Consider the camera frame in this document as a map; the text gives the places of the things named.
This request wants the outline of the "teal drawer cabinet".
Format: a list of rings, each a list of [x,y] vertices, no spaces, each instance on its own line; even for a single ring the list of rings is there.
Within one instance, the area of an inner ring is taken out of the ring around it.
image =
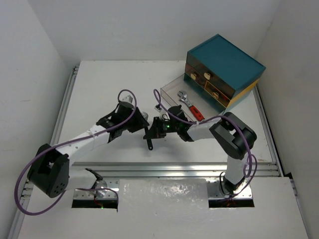
[[[257,85],[266,67],[217,34],[187,52],[184,81],[218,113]]]

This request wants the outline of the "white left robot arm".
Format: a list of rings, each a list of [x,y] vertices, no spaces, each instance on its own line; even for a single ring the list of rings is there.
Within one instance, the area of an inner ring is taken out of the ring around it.
[[[54,146],[41,146],[27,178],[50,198],[66,190],[93,189],[102,177],[91,169],[74,170],[71,166],[98,146],[121,136],[122,132],[133,133],[148,126],[147,113],[121,101],[115,110],[74,139]]]

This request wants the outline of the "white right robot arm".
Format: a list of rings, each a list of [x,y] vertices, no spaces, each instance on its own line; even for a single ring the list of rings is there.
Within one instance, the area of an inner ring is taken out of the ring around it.
[[[149,131],[143,139],[160,139],[168,133],[177,133],[185,142],[202,139],[215,139],[227,154],[227,169],[220,186],[223,194],[234,195],[244,182],[243,159],[252,149],[257,139],[256,133],[232,112],[227,112],[220,119],[213,119],[203,124],[190,122],[181,109],[181,105],[168,109],[168,119],[155,117]]]

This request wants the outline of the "clear bottom wide drawer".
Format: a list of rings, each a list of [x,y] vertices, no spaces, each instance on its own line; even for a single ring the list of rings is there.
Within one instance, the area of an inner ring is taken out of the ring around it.
[[[186,74],[182,74],[170,83],[161,87],[160,95],[170,106],[181,105],[181,109],[190,121],[197,121],[189,108],[179,100],[178,91],[185,91],[189,101],[202,113],[207,120],[211,117],[222,115],[225,107],[221,106],[217,100],[212,98],[208,92],[201,88]]]

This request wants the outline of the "black handled adjustable wrench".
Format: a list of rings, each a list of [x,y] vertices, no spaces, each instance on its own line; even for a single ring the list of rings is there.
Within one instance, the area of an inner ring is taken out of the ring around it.
[[[149,115],[146,112],[141,112],[143,118],[147,121]],[[148,126],[144,127],[145,133],[149,131]],[[151,139],[147,139],[147,145],[149,150],[153,150],[153,143]]]

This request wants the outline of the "red handled adjustable wrench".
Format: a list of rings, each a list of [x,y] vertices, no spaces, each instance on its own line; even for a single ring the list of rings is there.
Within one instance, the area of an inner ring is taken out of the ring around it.
[[[178,91],[177,95],[179,97],[179,100],[189,108],[190,112],[193,114],[197,121],[202,121],[205,119],[202,113],[189,101],[187,93],[185,91]]]

